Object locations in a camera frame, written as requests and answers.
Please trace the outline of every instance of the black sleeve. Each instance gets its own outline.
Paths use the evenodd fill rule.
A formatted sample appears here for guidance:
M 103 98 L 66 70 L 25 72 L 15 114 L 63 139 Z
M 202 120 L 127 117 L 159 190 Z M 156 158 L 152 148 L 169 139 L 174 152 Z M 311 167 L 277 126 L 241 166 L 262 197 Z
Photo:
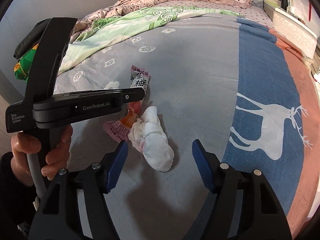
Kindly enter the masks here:
M 31 224 L 36 213 L 36 187 L 26 187 L 16 179 L 11 169 L 12 157 L 9 152 L 0 159 L 0 202 L 15 225 L 24 221 Z

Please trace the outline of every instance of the hand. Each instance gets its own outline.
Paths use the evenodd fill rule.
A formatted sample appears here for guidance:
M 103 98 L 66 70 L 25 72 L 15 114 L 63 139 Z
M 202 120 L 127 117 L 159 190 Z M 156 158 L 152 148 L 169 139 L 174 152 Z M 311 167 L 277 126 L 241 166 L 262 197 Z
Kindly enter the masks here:
M 51 150 L 45 158 L 48 165 L 41 169 L 41 173 L 43 176 L 48 177 L 49 180 L 53 179 L 58 170 L 67 166 L 72 133 L 72 126 L 68 125 L 62 133 L 61 141 L 57 147 Z M 41 150 L 40 141 L 31 135 L 19 132 L 12 137 L 11 148 L 13 153 L 11 160 L 13 174 L 22 184 L 31 187 L 33 180 L 26 154 L 38 153 Z

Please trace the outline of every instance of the wooden floor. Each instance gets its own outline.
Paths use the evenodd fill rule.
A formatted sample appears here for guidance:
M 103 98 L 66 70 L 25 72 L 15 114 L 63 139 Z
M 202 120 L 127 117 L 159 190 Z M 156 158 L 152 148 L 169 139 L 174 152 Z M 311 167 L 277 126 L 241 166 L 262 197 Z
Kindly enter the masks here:
M 0 156 L 11 151 L 10 140 L 12 134 L 8 134 L 5 128 L 5 111 L 8 105 L 7 101 L 0 95 Z

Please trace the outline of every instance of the blue gripper pad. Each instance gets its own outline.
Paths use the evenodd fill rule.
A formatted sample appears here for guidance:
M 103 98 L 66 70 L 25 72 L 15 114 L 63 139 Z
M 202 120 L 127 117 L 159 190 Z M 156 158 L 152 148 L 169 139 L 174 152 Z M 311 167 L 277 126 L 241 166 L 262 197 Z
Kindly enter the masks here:
M 125 160 L 128 156 L 128 144 L 126 141 L 121 141 L 115 150 L 116 157 L 113 160 L 112 165 L 108 171 L 108 178 L 106 189 L 109 193 L 114 187 L 116 187 L 120 173 L 122 171 Z
M 204 150 L 200 141 L 198 139 L 194 140 L 192 143 L 193 158 L 196 161 L 204 186 L 212 192 L 215 188 L 213 182 L 213 171 L 205 157 L 205 153 L 206 151 Z

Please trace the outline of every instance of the green blanket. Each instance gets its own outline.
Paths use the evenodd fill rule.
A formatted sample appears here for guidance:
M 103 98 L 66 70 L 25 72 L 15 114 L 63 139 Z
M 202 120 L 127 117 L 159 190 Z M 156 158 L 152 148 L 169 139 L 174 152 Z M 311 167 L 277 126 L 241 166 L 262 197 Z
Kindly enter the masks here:
M 240 16 L 240 14 L 228 10 L 192 6 L 143 8 L 122 17 L 98 19 L 92 23 L 92 31 L 82 33 L 73 44 L 69 44 L 58 74 L 73 68 L 98 50 L 117 44 L 134 35 L 163 26 L 171 21 L 208 13 Z

